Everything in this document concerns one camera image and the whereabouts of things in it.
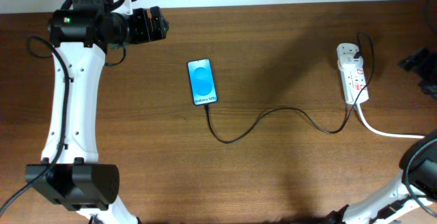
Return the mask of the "blue Samsung Galaxy smartphone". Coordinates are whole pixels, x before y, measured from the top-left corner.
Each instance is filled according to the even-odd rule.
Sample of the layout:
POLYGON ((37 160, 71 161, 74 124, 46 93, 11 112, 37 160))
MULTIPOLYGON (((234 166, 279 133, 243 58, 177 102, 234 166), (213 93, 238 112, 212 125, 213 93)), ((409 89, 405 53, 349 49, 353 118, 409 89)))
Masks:
POLYGON ((212 65, 209 59, 199 59, 187 63, 188 75, 196 106, 218 101, 212 65))

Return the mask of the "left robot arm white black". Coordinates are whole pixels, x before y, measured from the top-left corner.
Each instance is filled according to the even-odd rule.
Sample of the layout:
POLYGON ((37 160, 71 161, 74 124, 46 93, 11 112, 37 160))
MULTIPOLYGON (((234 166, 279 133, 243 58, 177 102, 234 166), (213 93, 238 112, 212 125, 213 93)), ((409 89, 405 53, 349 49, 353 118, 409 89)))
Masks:
POLYGON ((136 0, 66 0, 48 23, 55 64, 51 125, 41 161, 27 165, 28 185, 90 223, 138 223, 119 196, 119 170, 98 161, 96 104, 109 48, 165 39, 159 7, 136 0))

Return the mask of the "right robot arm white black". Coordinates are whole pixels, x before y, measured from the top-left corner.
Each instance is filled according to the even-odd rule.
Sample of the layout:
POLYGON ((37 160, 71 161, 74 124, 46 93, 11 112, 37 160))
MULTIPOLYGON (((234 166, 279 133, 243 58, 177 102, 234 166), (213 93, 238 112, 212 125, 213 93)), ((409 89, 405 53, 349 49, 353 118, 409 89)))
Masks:
POLYGON ((362 123, 372 132, 397 139, 416 139, 399 162, 399 173, 370 197, 338 211, 332 211, 320 223, 392 223, 411 210, 422 208, 436 216, 428 206, 436 202, 436 132, 405 135, 381 132, 366 121, 361 103, 368 101, 364 61, 360 46, 342 43, 337 47, 337 65, 341 73, 346 104, 358 112, 362 123))

